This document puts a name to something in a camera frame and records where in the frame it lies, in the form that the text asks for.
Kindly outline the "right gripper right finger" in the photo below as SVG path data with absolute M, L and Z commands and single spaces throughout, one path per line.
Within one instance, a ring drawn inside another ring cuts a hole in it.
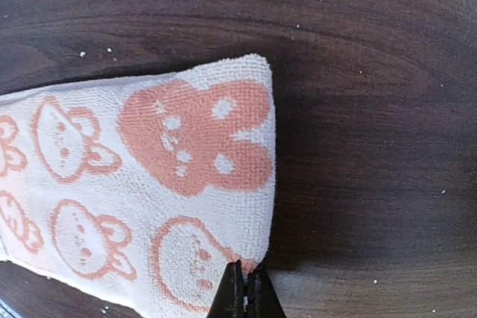
M 271 279 L 260 264 L 247 276 L 247 307 L 245 316 L 248 318 L 286 318 L 284 310 L 272 285 Z

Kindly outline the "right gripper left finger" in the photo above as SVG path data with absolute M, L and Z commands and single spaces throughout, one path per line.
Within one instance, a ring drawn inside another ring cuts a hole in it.
M 241 262 L 229 263 L 221 278 L 207 318 L 245 318 L 246 288 Z

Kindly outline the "orange bunny pattern towel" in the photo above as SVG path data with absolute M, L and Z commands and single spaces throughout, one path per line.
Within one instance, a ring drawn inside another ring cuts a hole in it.
M 257 54 L 1 97 L 1 259 L 142 317 L 205 317 L 265 257 L 272 73 Z

